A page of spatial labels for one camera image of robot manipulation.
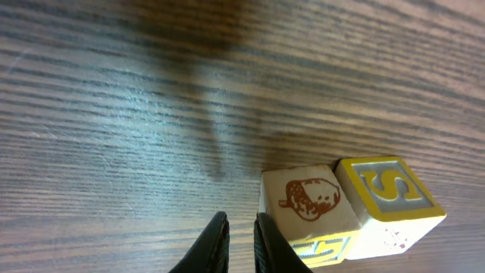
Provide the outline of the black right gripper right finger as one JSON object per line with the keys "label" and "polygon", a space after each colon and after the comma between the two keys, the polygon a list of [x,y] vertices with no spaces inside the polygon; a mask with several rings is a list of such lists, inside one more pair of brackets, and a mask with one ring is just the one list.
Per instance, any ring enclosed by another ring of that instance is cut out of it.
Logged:
{"label": "black right gripper right finger", "polygon": [[311,273],[267,213],[254,223],[254,254],[256,273]]}

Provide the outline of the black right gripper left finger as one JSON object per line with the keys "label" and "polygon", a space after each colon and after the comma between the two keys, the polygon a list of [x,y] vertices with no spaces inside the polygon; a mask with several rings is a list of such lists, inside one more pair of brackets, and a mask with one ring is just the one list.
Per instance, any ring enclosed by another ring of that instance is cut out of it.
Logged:
{"label": "black right gripper left finger", "polygon": [[229,244],[227,214],[217,212],[170,273],[228,273]]}

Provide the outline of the yellow G letter block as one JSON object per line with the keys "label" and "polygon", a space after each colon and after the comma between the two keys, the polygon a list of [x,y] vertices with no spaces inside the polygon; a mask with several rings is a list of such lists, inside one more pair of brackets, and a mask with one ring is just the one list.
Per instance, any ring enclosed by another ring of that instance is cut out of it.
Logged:
{"label": "yellow G letter block", "polygon": [[262,172],[259,211],[309,268],[341,263],[361,228],[328,165]]}

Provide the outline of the yellow S letter block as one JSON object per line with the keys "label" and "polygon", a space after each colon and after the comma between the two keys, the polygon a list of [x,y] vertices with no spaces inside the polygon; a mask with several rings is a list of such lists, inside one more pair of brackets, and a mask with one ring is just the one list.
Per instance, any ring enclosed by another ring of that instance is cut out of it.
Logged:
{"label": "yellow S letter block", "polygon": [[402,158],[345,158],[334,174],[361,225],[349,260],[404,253],[446,218]]}

